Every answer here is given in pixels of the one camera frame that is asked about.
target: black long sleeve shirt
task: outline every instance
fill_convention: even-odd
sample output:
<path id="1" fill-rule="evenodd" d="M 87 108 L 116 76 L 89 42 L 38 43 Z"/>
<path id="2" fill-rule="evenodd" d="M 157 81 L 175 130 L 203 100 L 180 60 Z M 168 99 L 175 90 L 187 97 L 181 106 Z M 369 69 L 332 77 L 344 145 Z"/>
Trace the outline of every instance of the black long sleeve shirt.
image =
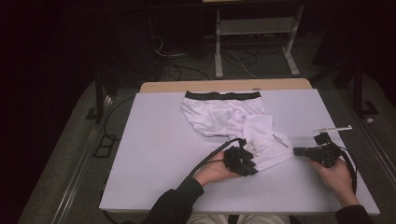
<path id="1" fill-rule="evenodd" d="M 192 213 L 195 201 L 204 194 L 202 186 L 192 177 L 186 177 L 177 189 L 169 189 L 154 204 L 142 224 L 184 224 Z M 339 224 L 374 223 L 361 205 L 338 210 Z"/>

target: black waistband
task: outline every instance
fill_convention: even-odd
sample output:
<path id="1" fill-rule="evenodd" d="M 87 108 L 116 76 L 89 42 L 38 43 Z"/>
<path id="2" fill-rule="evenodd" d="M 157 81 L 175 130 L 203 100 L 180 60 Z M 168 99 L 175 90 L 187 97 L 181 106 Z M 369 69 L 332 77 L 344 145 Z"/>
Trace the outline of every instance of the black waistband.
<path id="1" fill-rule="evenodd" d="M 224 94 L 220 94 L 217 91 L 207 92 L 207 93 L 193 93 L 190 91 L 186 91 L 186 98 L 192 100 L 199 100 L 199 101 L 206 101 L 206 100 L 251 100 L 261 97 L 258 91 L 251 92 L 251 93 L 235 93 L 235 92 L 228 92 Z"/>

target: table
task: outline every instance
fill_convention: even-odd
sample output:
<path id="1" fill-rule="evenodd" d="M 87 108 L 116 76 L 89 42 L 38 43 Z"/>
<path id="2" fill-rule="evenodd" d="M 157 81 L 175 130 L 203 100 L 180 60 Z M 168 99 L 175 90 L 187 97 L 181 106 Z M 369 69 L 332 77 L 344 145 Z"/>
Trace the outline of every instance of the table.
<path id="1" fill-rule="evenodd" d="M 180 109 L 184 90 L 252 89 L 262 89 L 266 112 L 275 119 L 274 130 L 286 134 L 294 147 L 313 147 L 313 129 L 333 127 L 318 92 L 302 78 L 146 83 L 134 100 L 100 209 L 148 211 L 202 158 L 227 141 L 203 137 L 192 129 Z M 344 146 L 338 133 L 330 136 Z M 369 214 L 379 214 L 360 175 L 357 195 Z M 293 157 L 254 176 L 206 186 L 194 212 L 306 215 L 339 208 L 306 160 Z"/>

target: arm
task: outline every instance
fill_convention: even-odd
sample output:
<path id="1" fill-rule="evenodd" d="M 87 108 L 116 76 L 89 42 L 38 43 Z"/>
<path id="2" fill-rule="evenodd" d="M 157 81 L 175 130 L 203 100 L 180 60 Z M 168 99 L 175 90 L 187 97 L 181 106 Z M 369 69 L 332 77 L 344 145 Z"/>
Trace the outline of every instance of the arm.
<path id="1" fill-rule="evenodd" d="M 186 177 L 177 189 L 166 191 L 151 208 L 142 224 L 186 223 L 192 213 L 195 201 L 204 194 L 203 187 L 209 183 L 239 176 L 228 170 L 223 160 L 224 152 L 212 158 L 193 177 Z"/>
<path id="2" fill-rule="evenodd" d="M 323 183 L 332 190 L 342 206 L 342 209 L 335 213 L 338 223 L 373 223 L 353 193 L 350 174 L 344 161 L 338 159 L 331 168 L 325 168 L 312 160 L 309 164 L 318 172 Z"/>

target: white underwear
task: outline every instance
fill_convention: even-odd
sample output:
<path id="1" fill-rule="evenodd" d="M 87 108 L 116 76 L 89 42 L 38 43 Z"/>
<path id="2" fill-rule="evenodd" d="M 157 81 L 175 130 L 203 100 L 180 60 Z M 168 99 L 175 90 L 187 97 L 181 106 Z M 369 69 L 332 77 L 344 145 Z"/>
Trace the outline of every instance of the white underwear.
<path id="1" fill-rule="evenodd" d="M 258 171 L 293 157 L 291 141 L 285 134 L 273 131 L 273 118 L 265 115 L 257 91 L 225 94 L 187 91 L 181 108 L 194 130 L 204 136 L 254 141 L 261 153 L 253 159 Z"/>

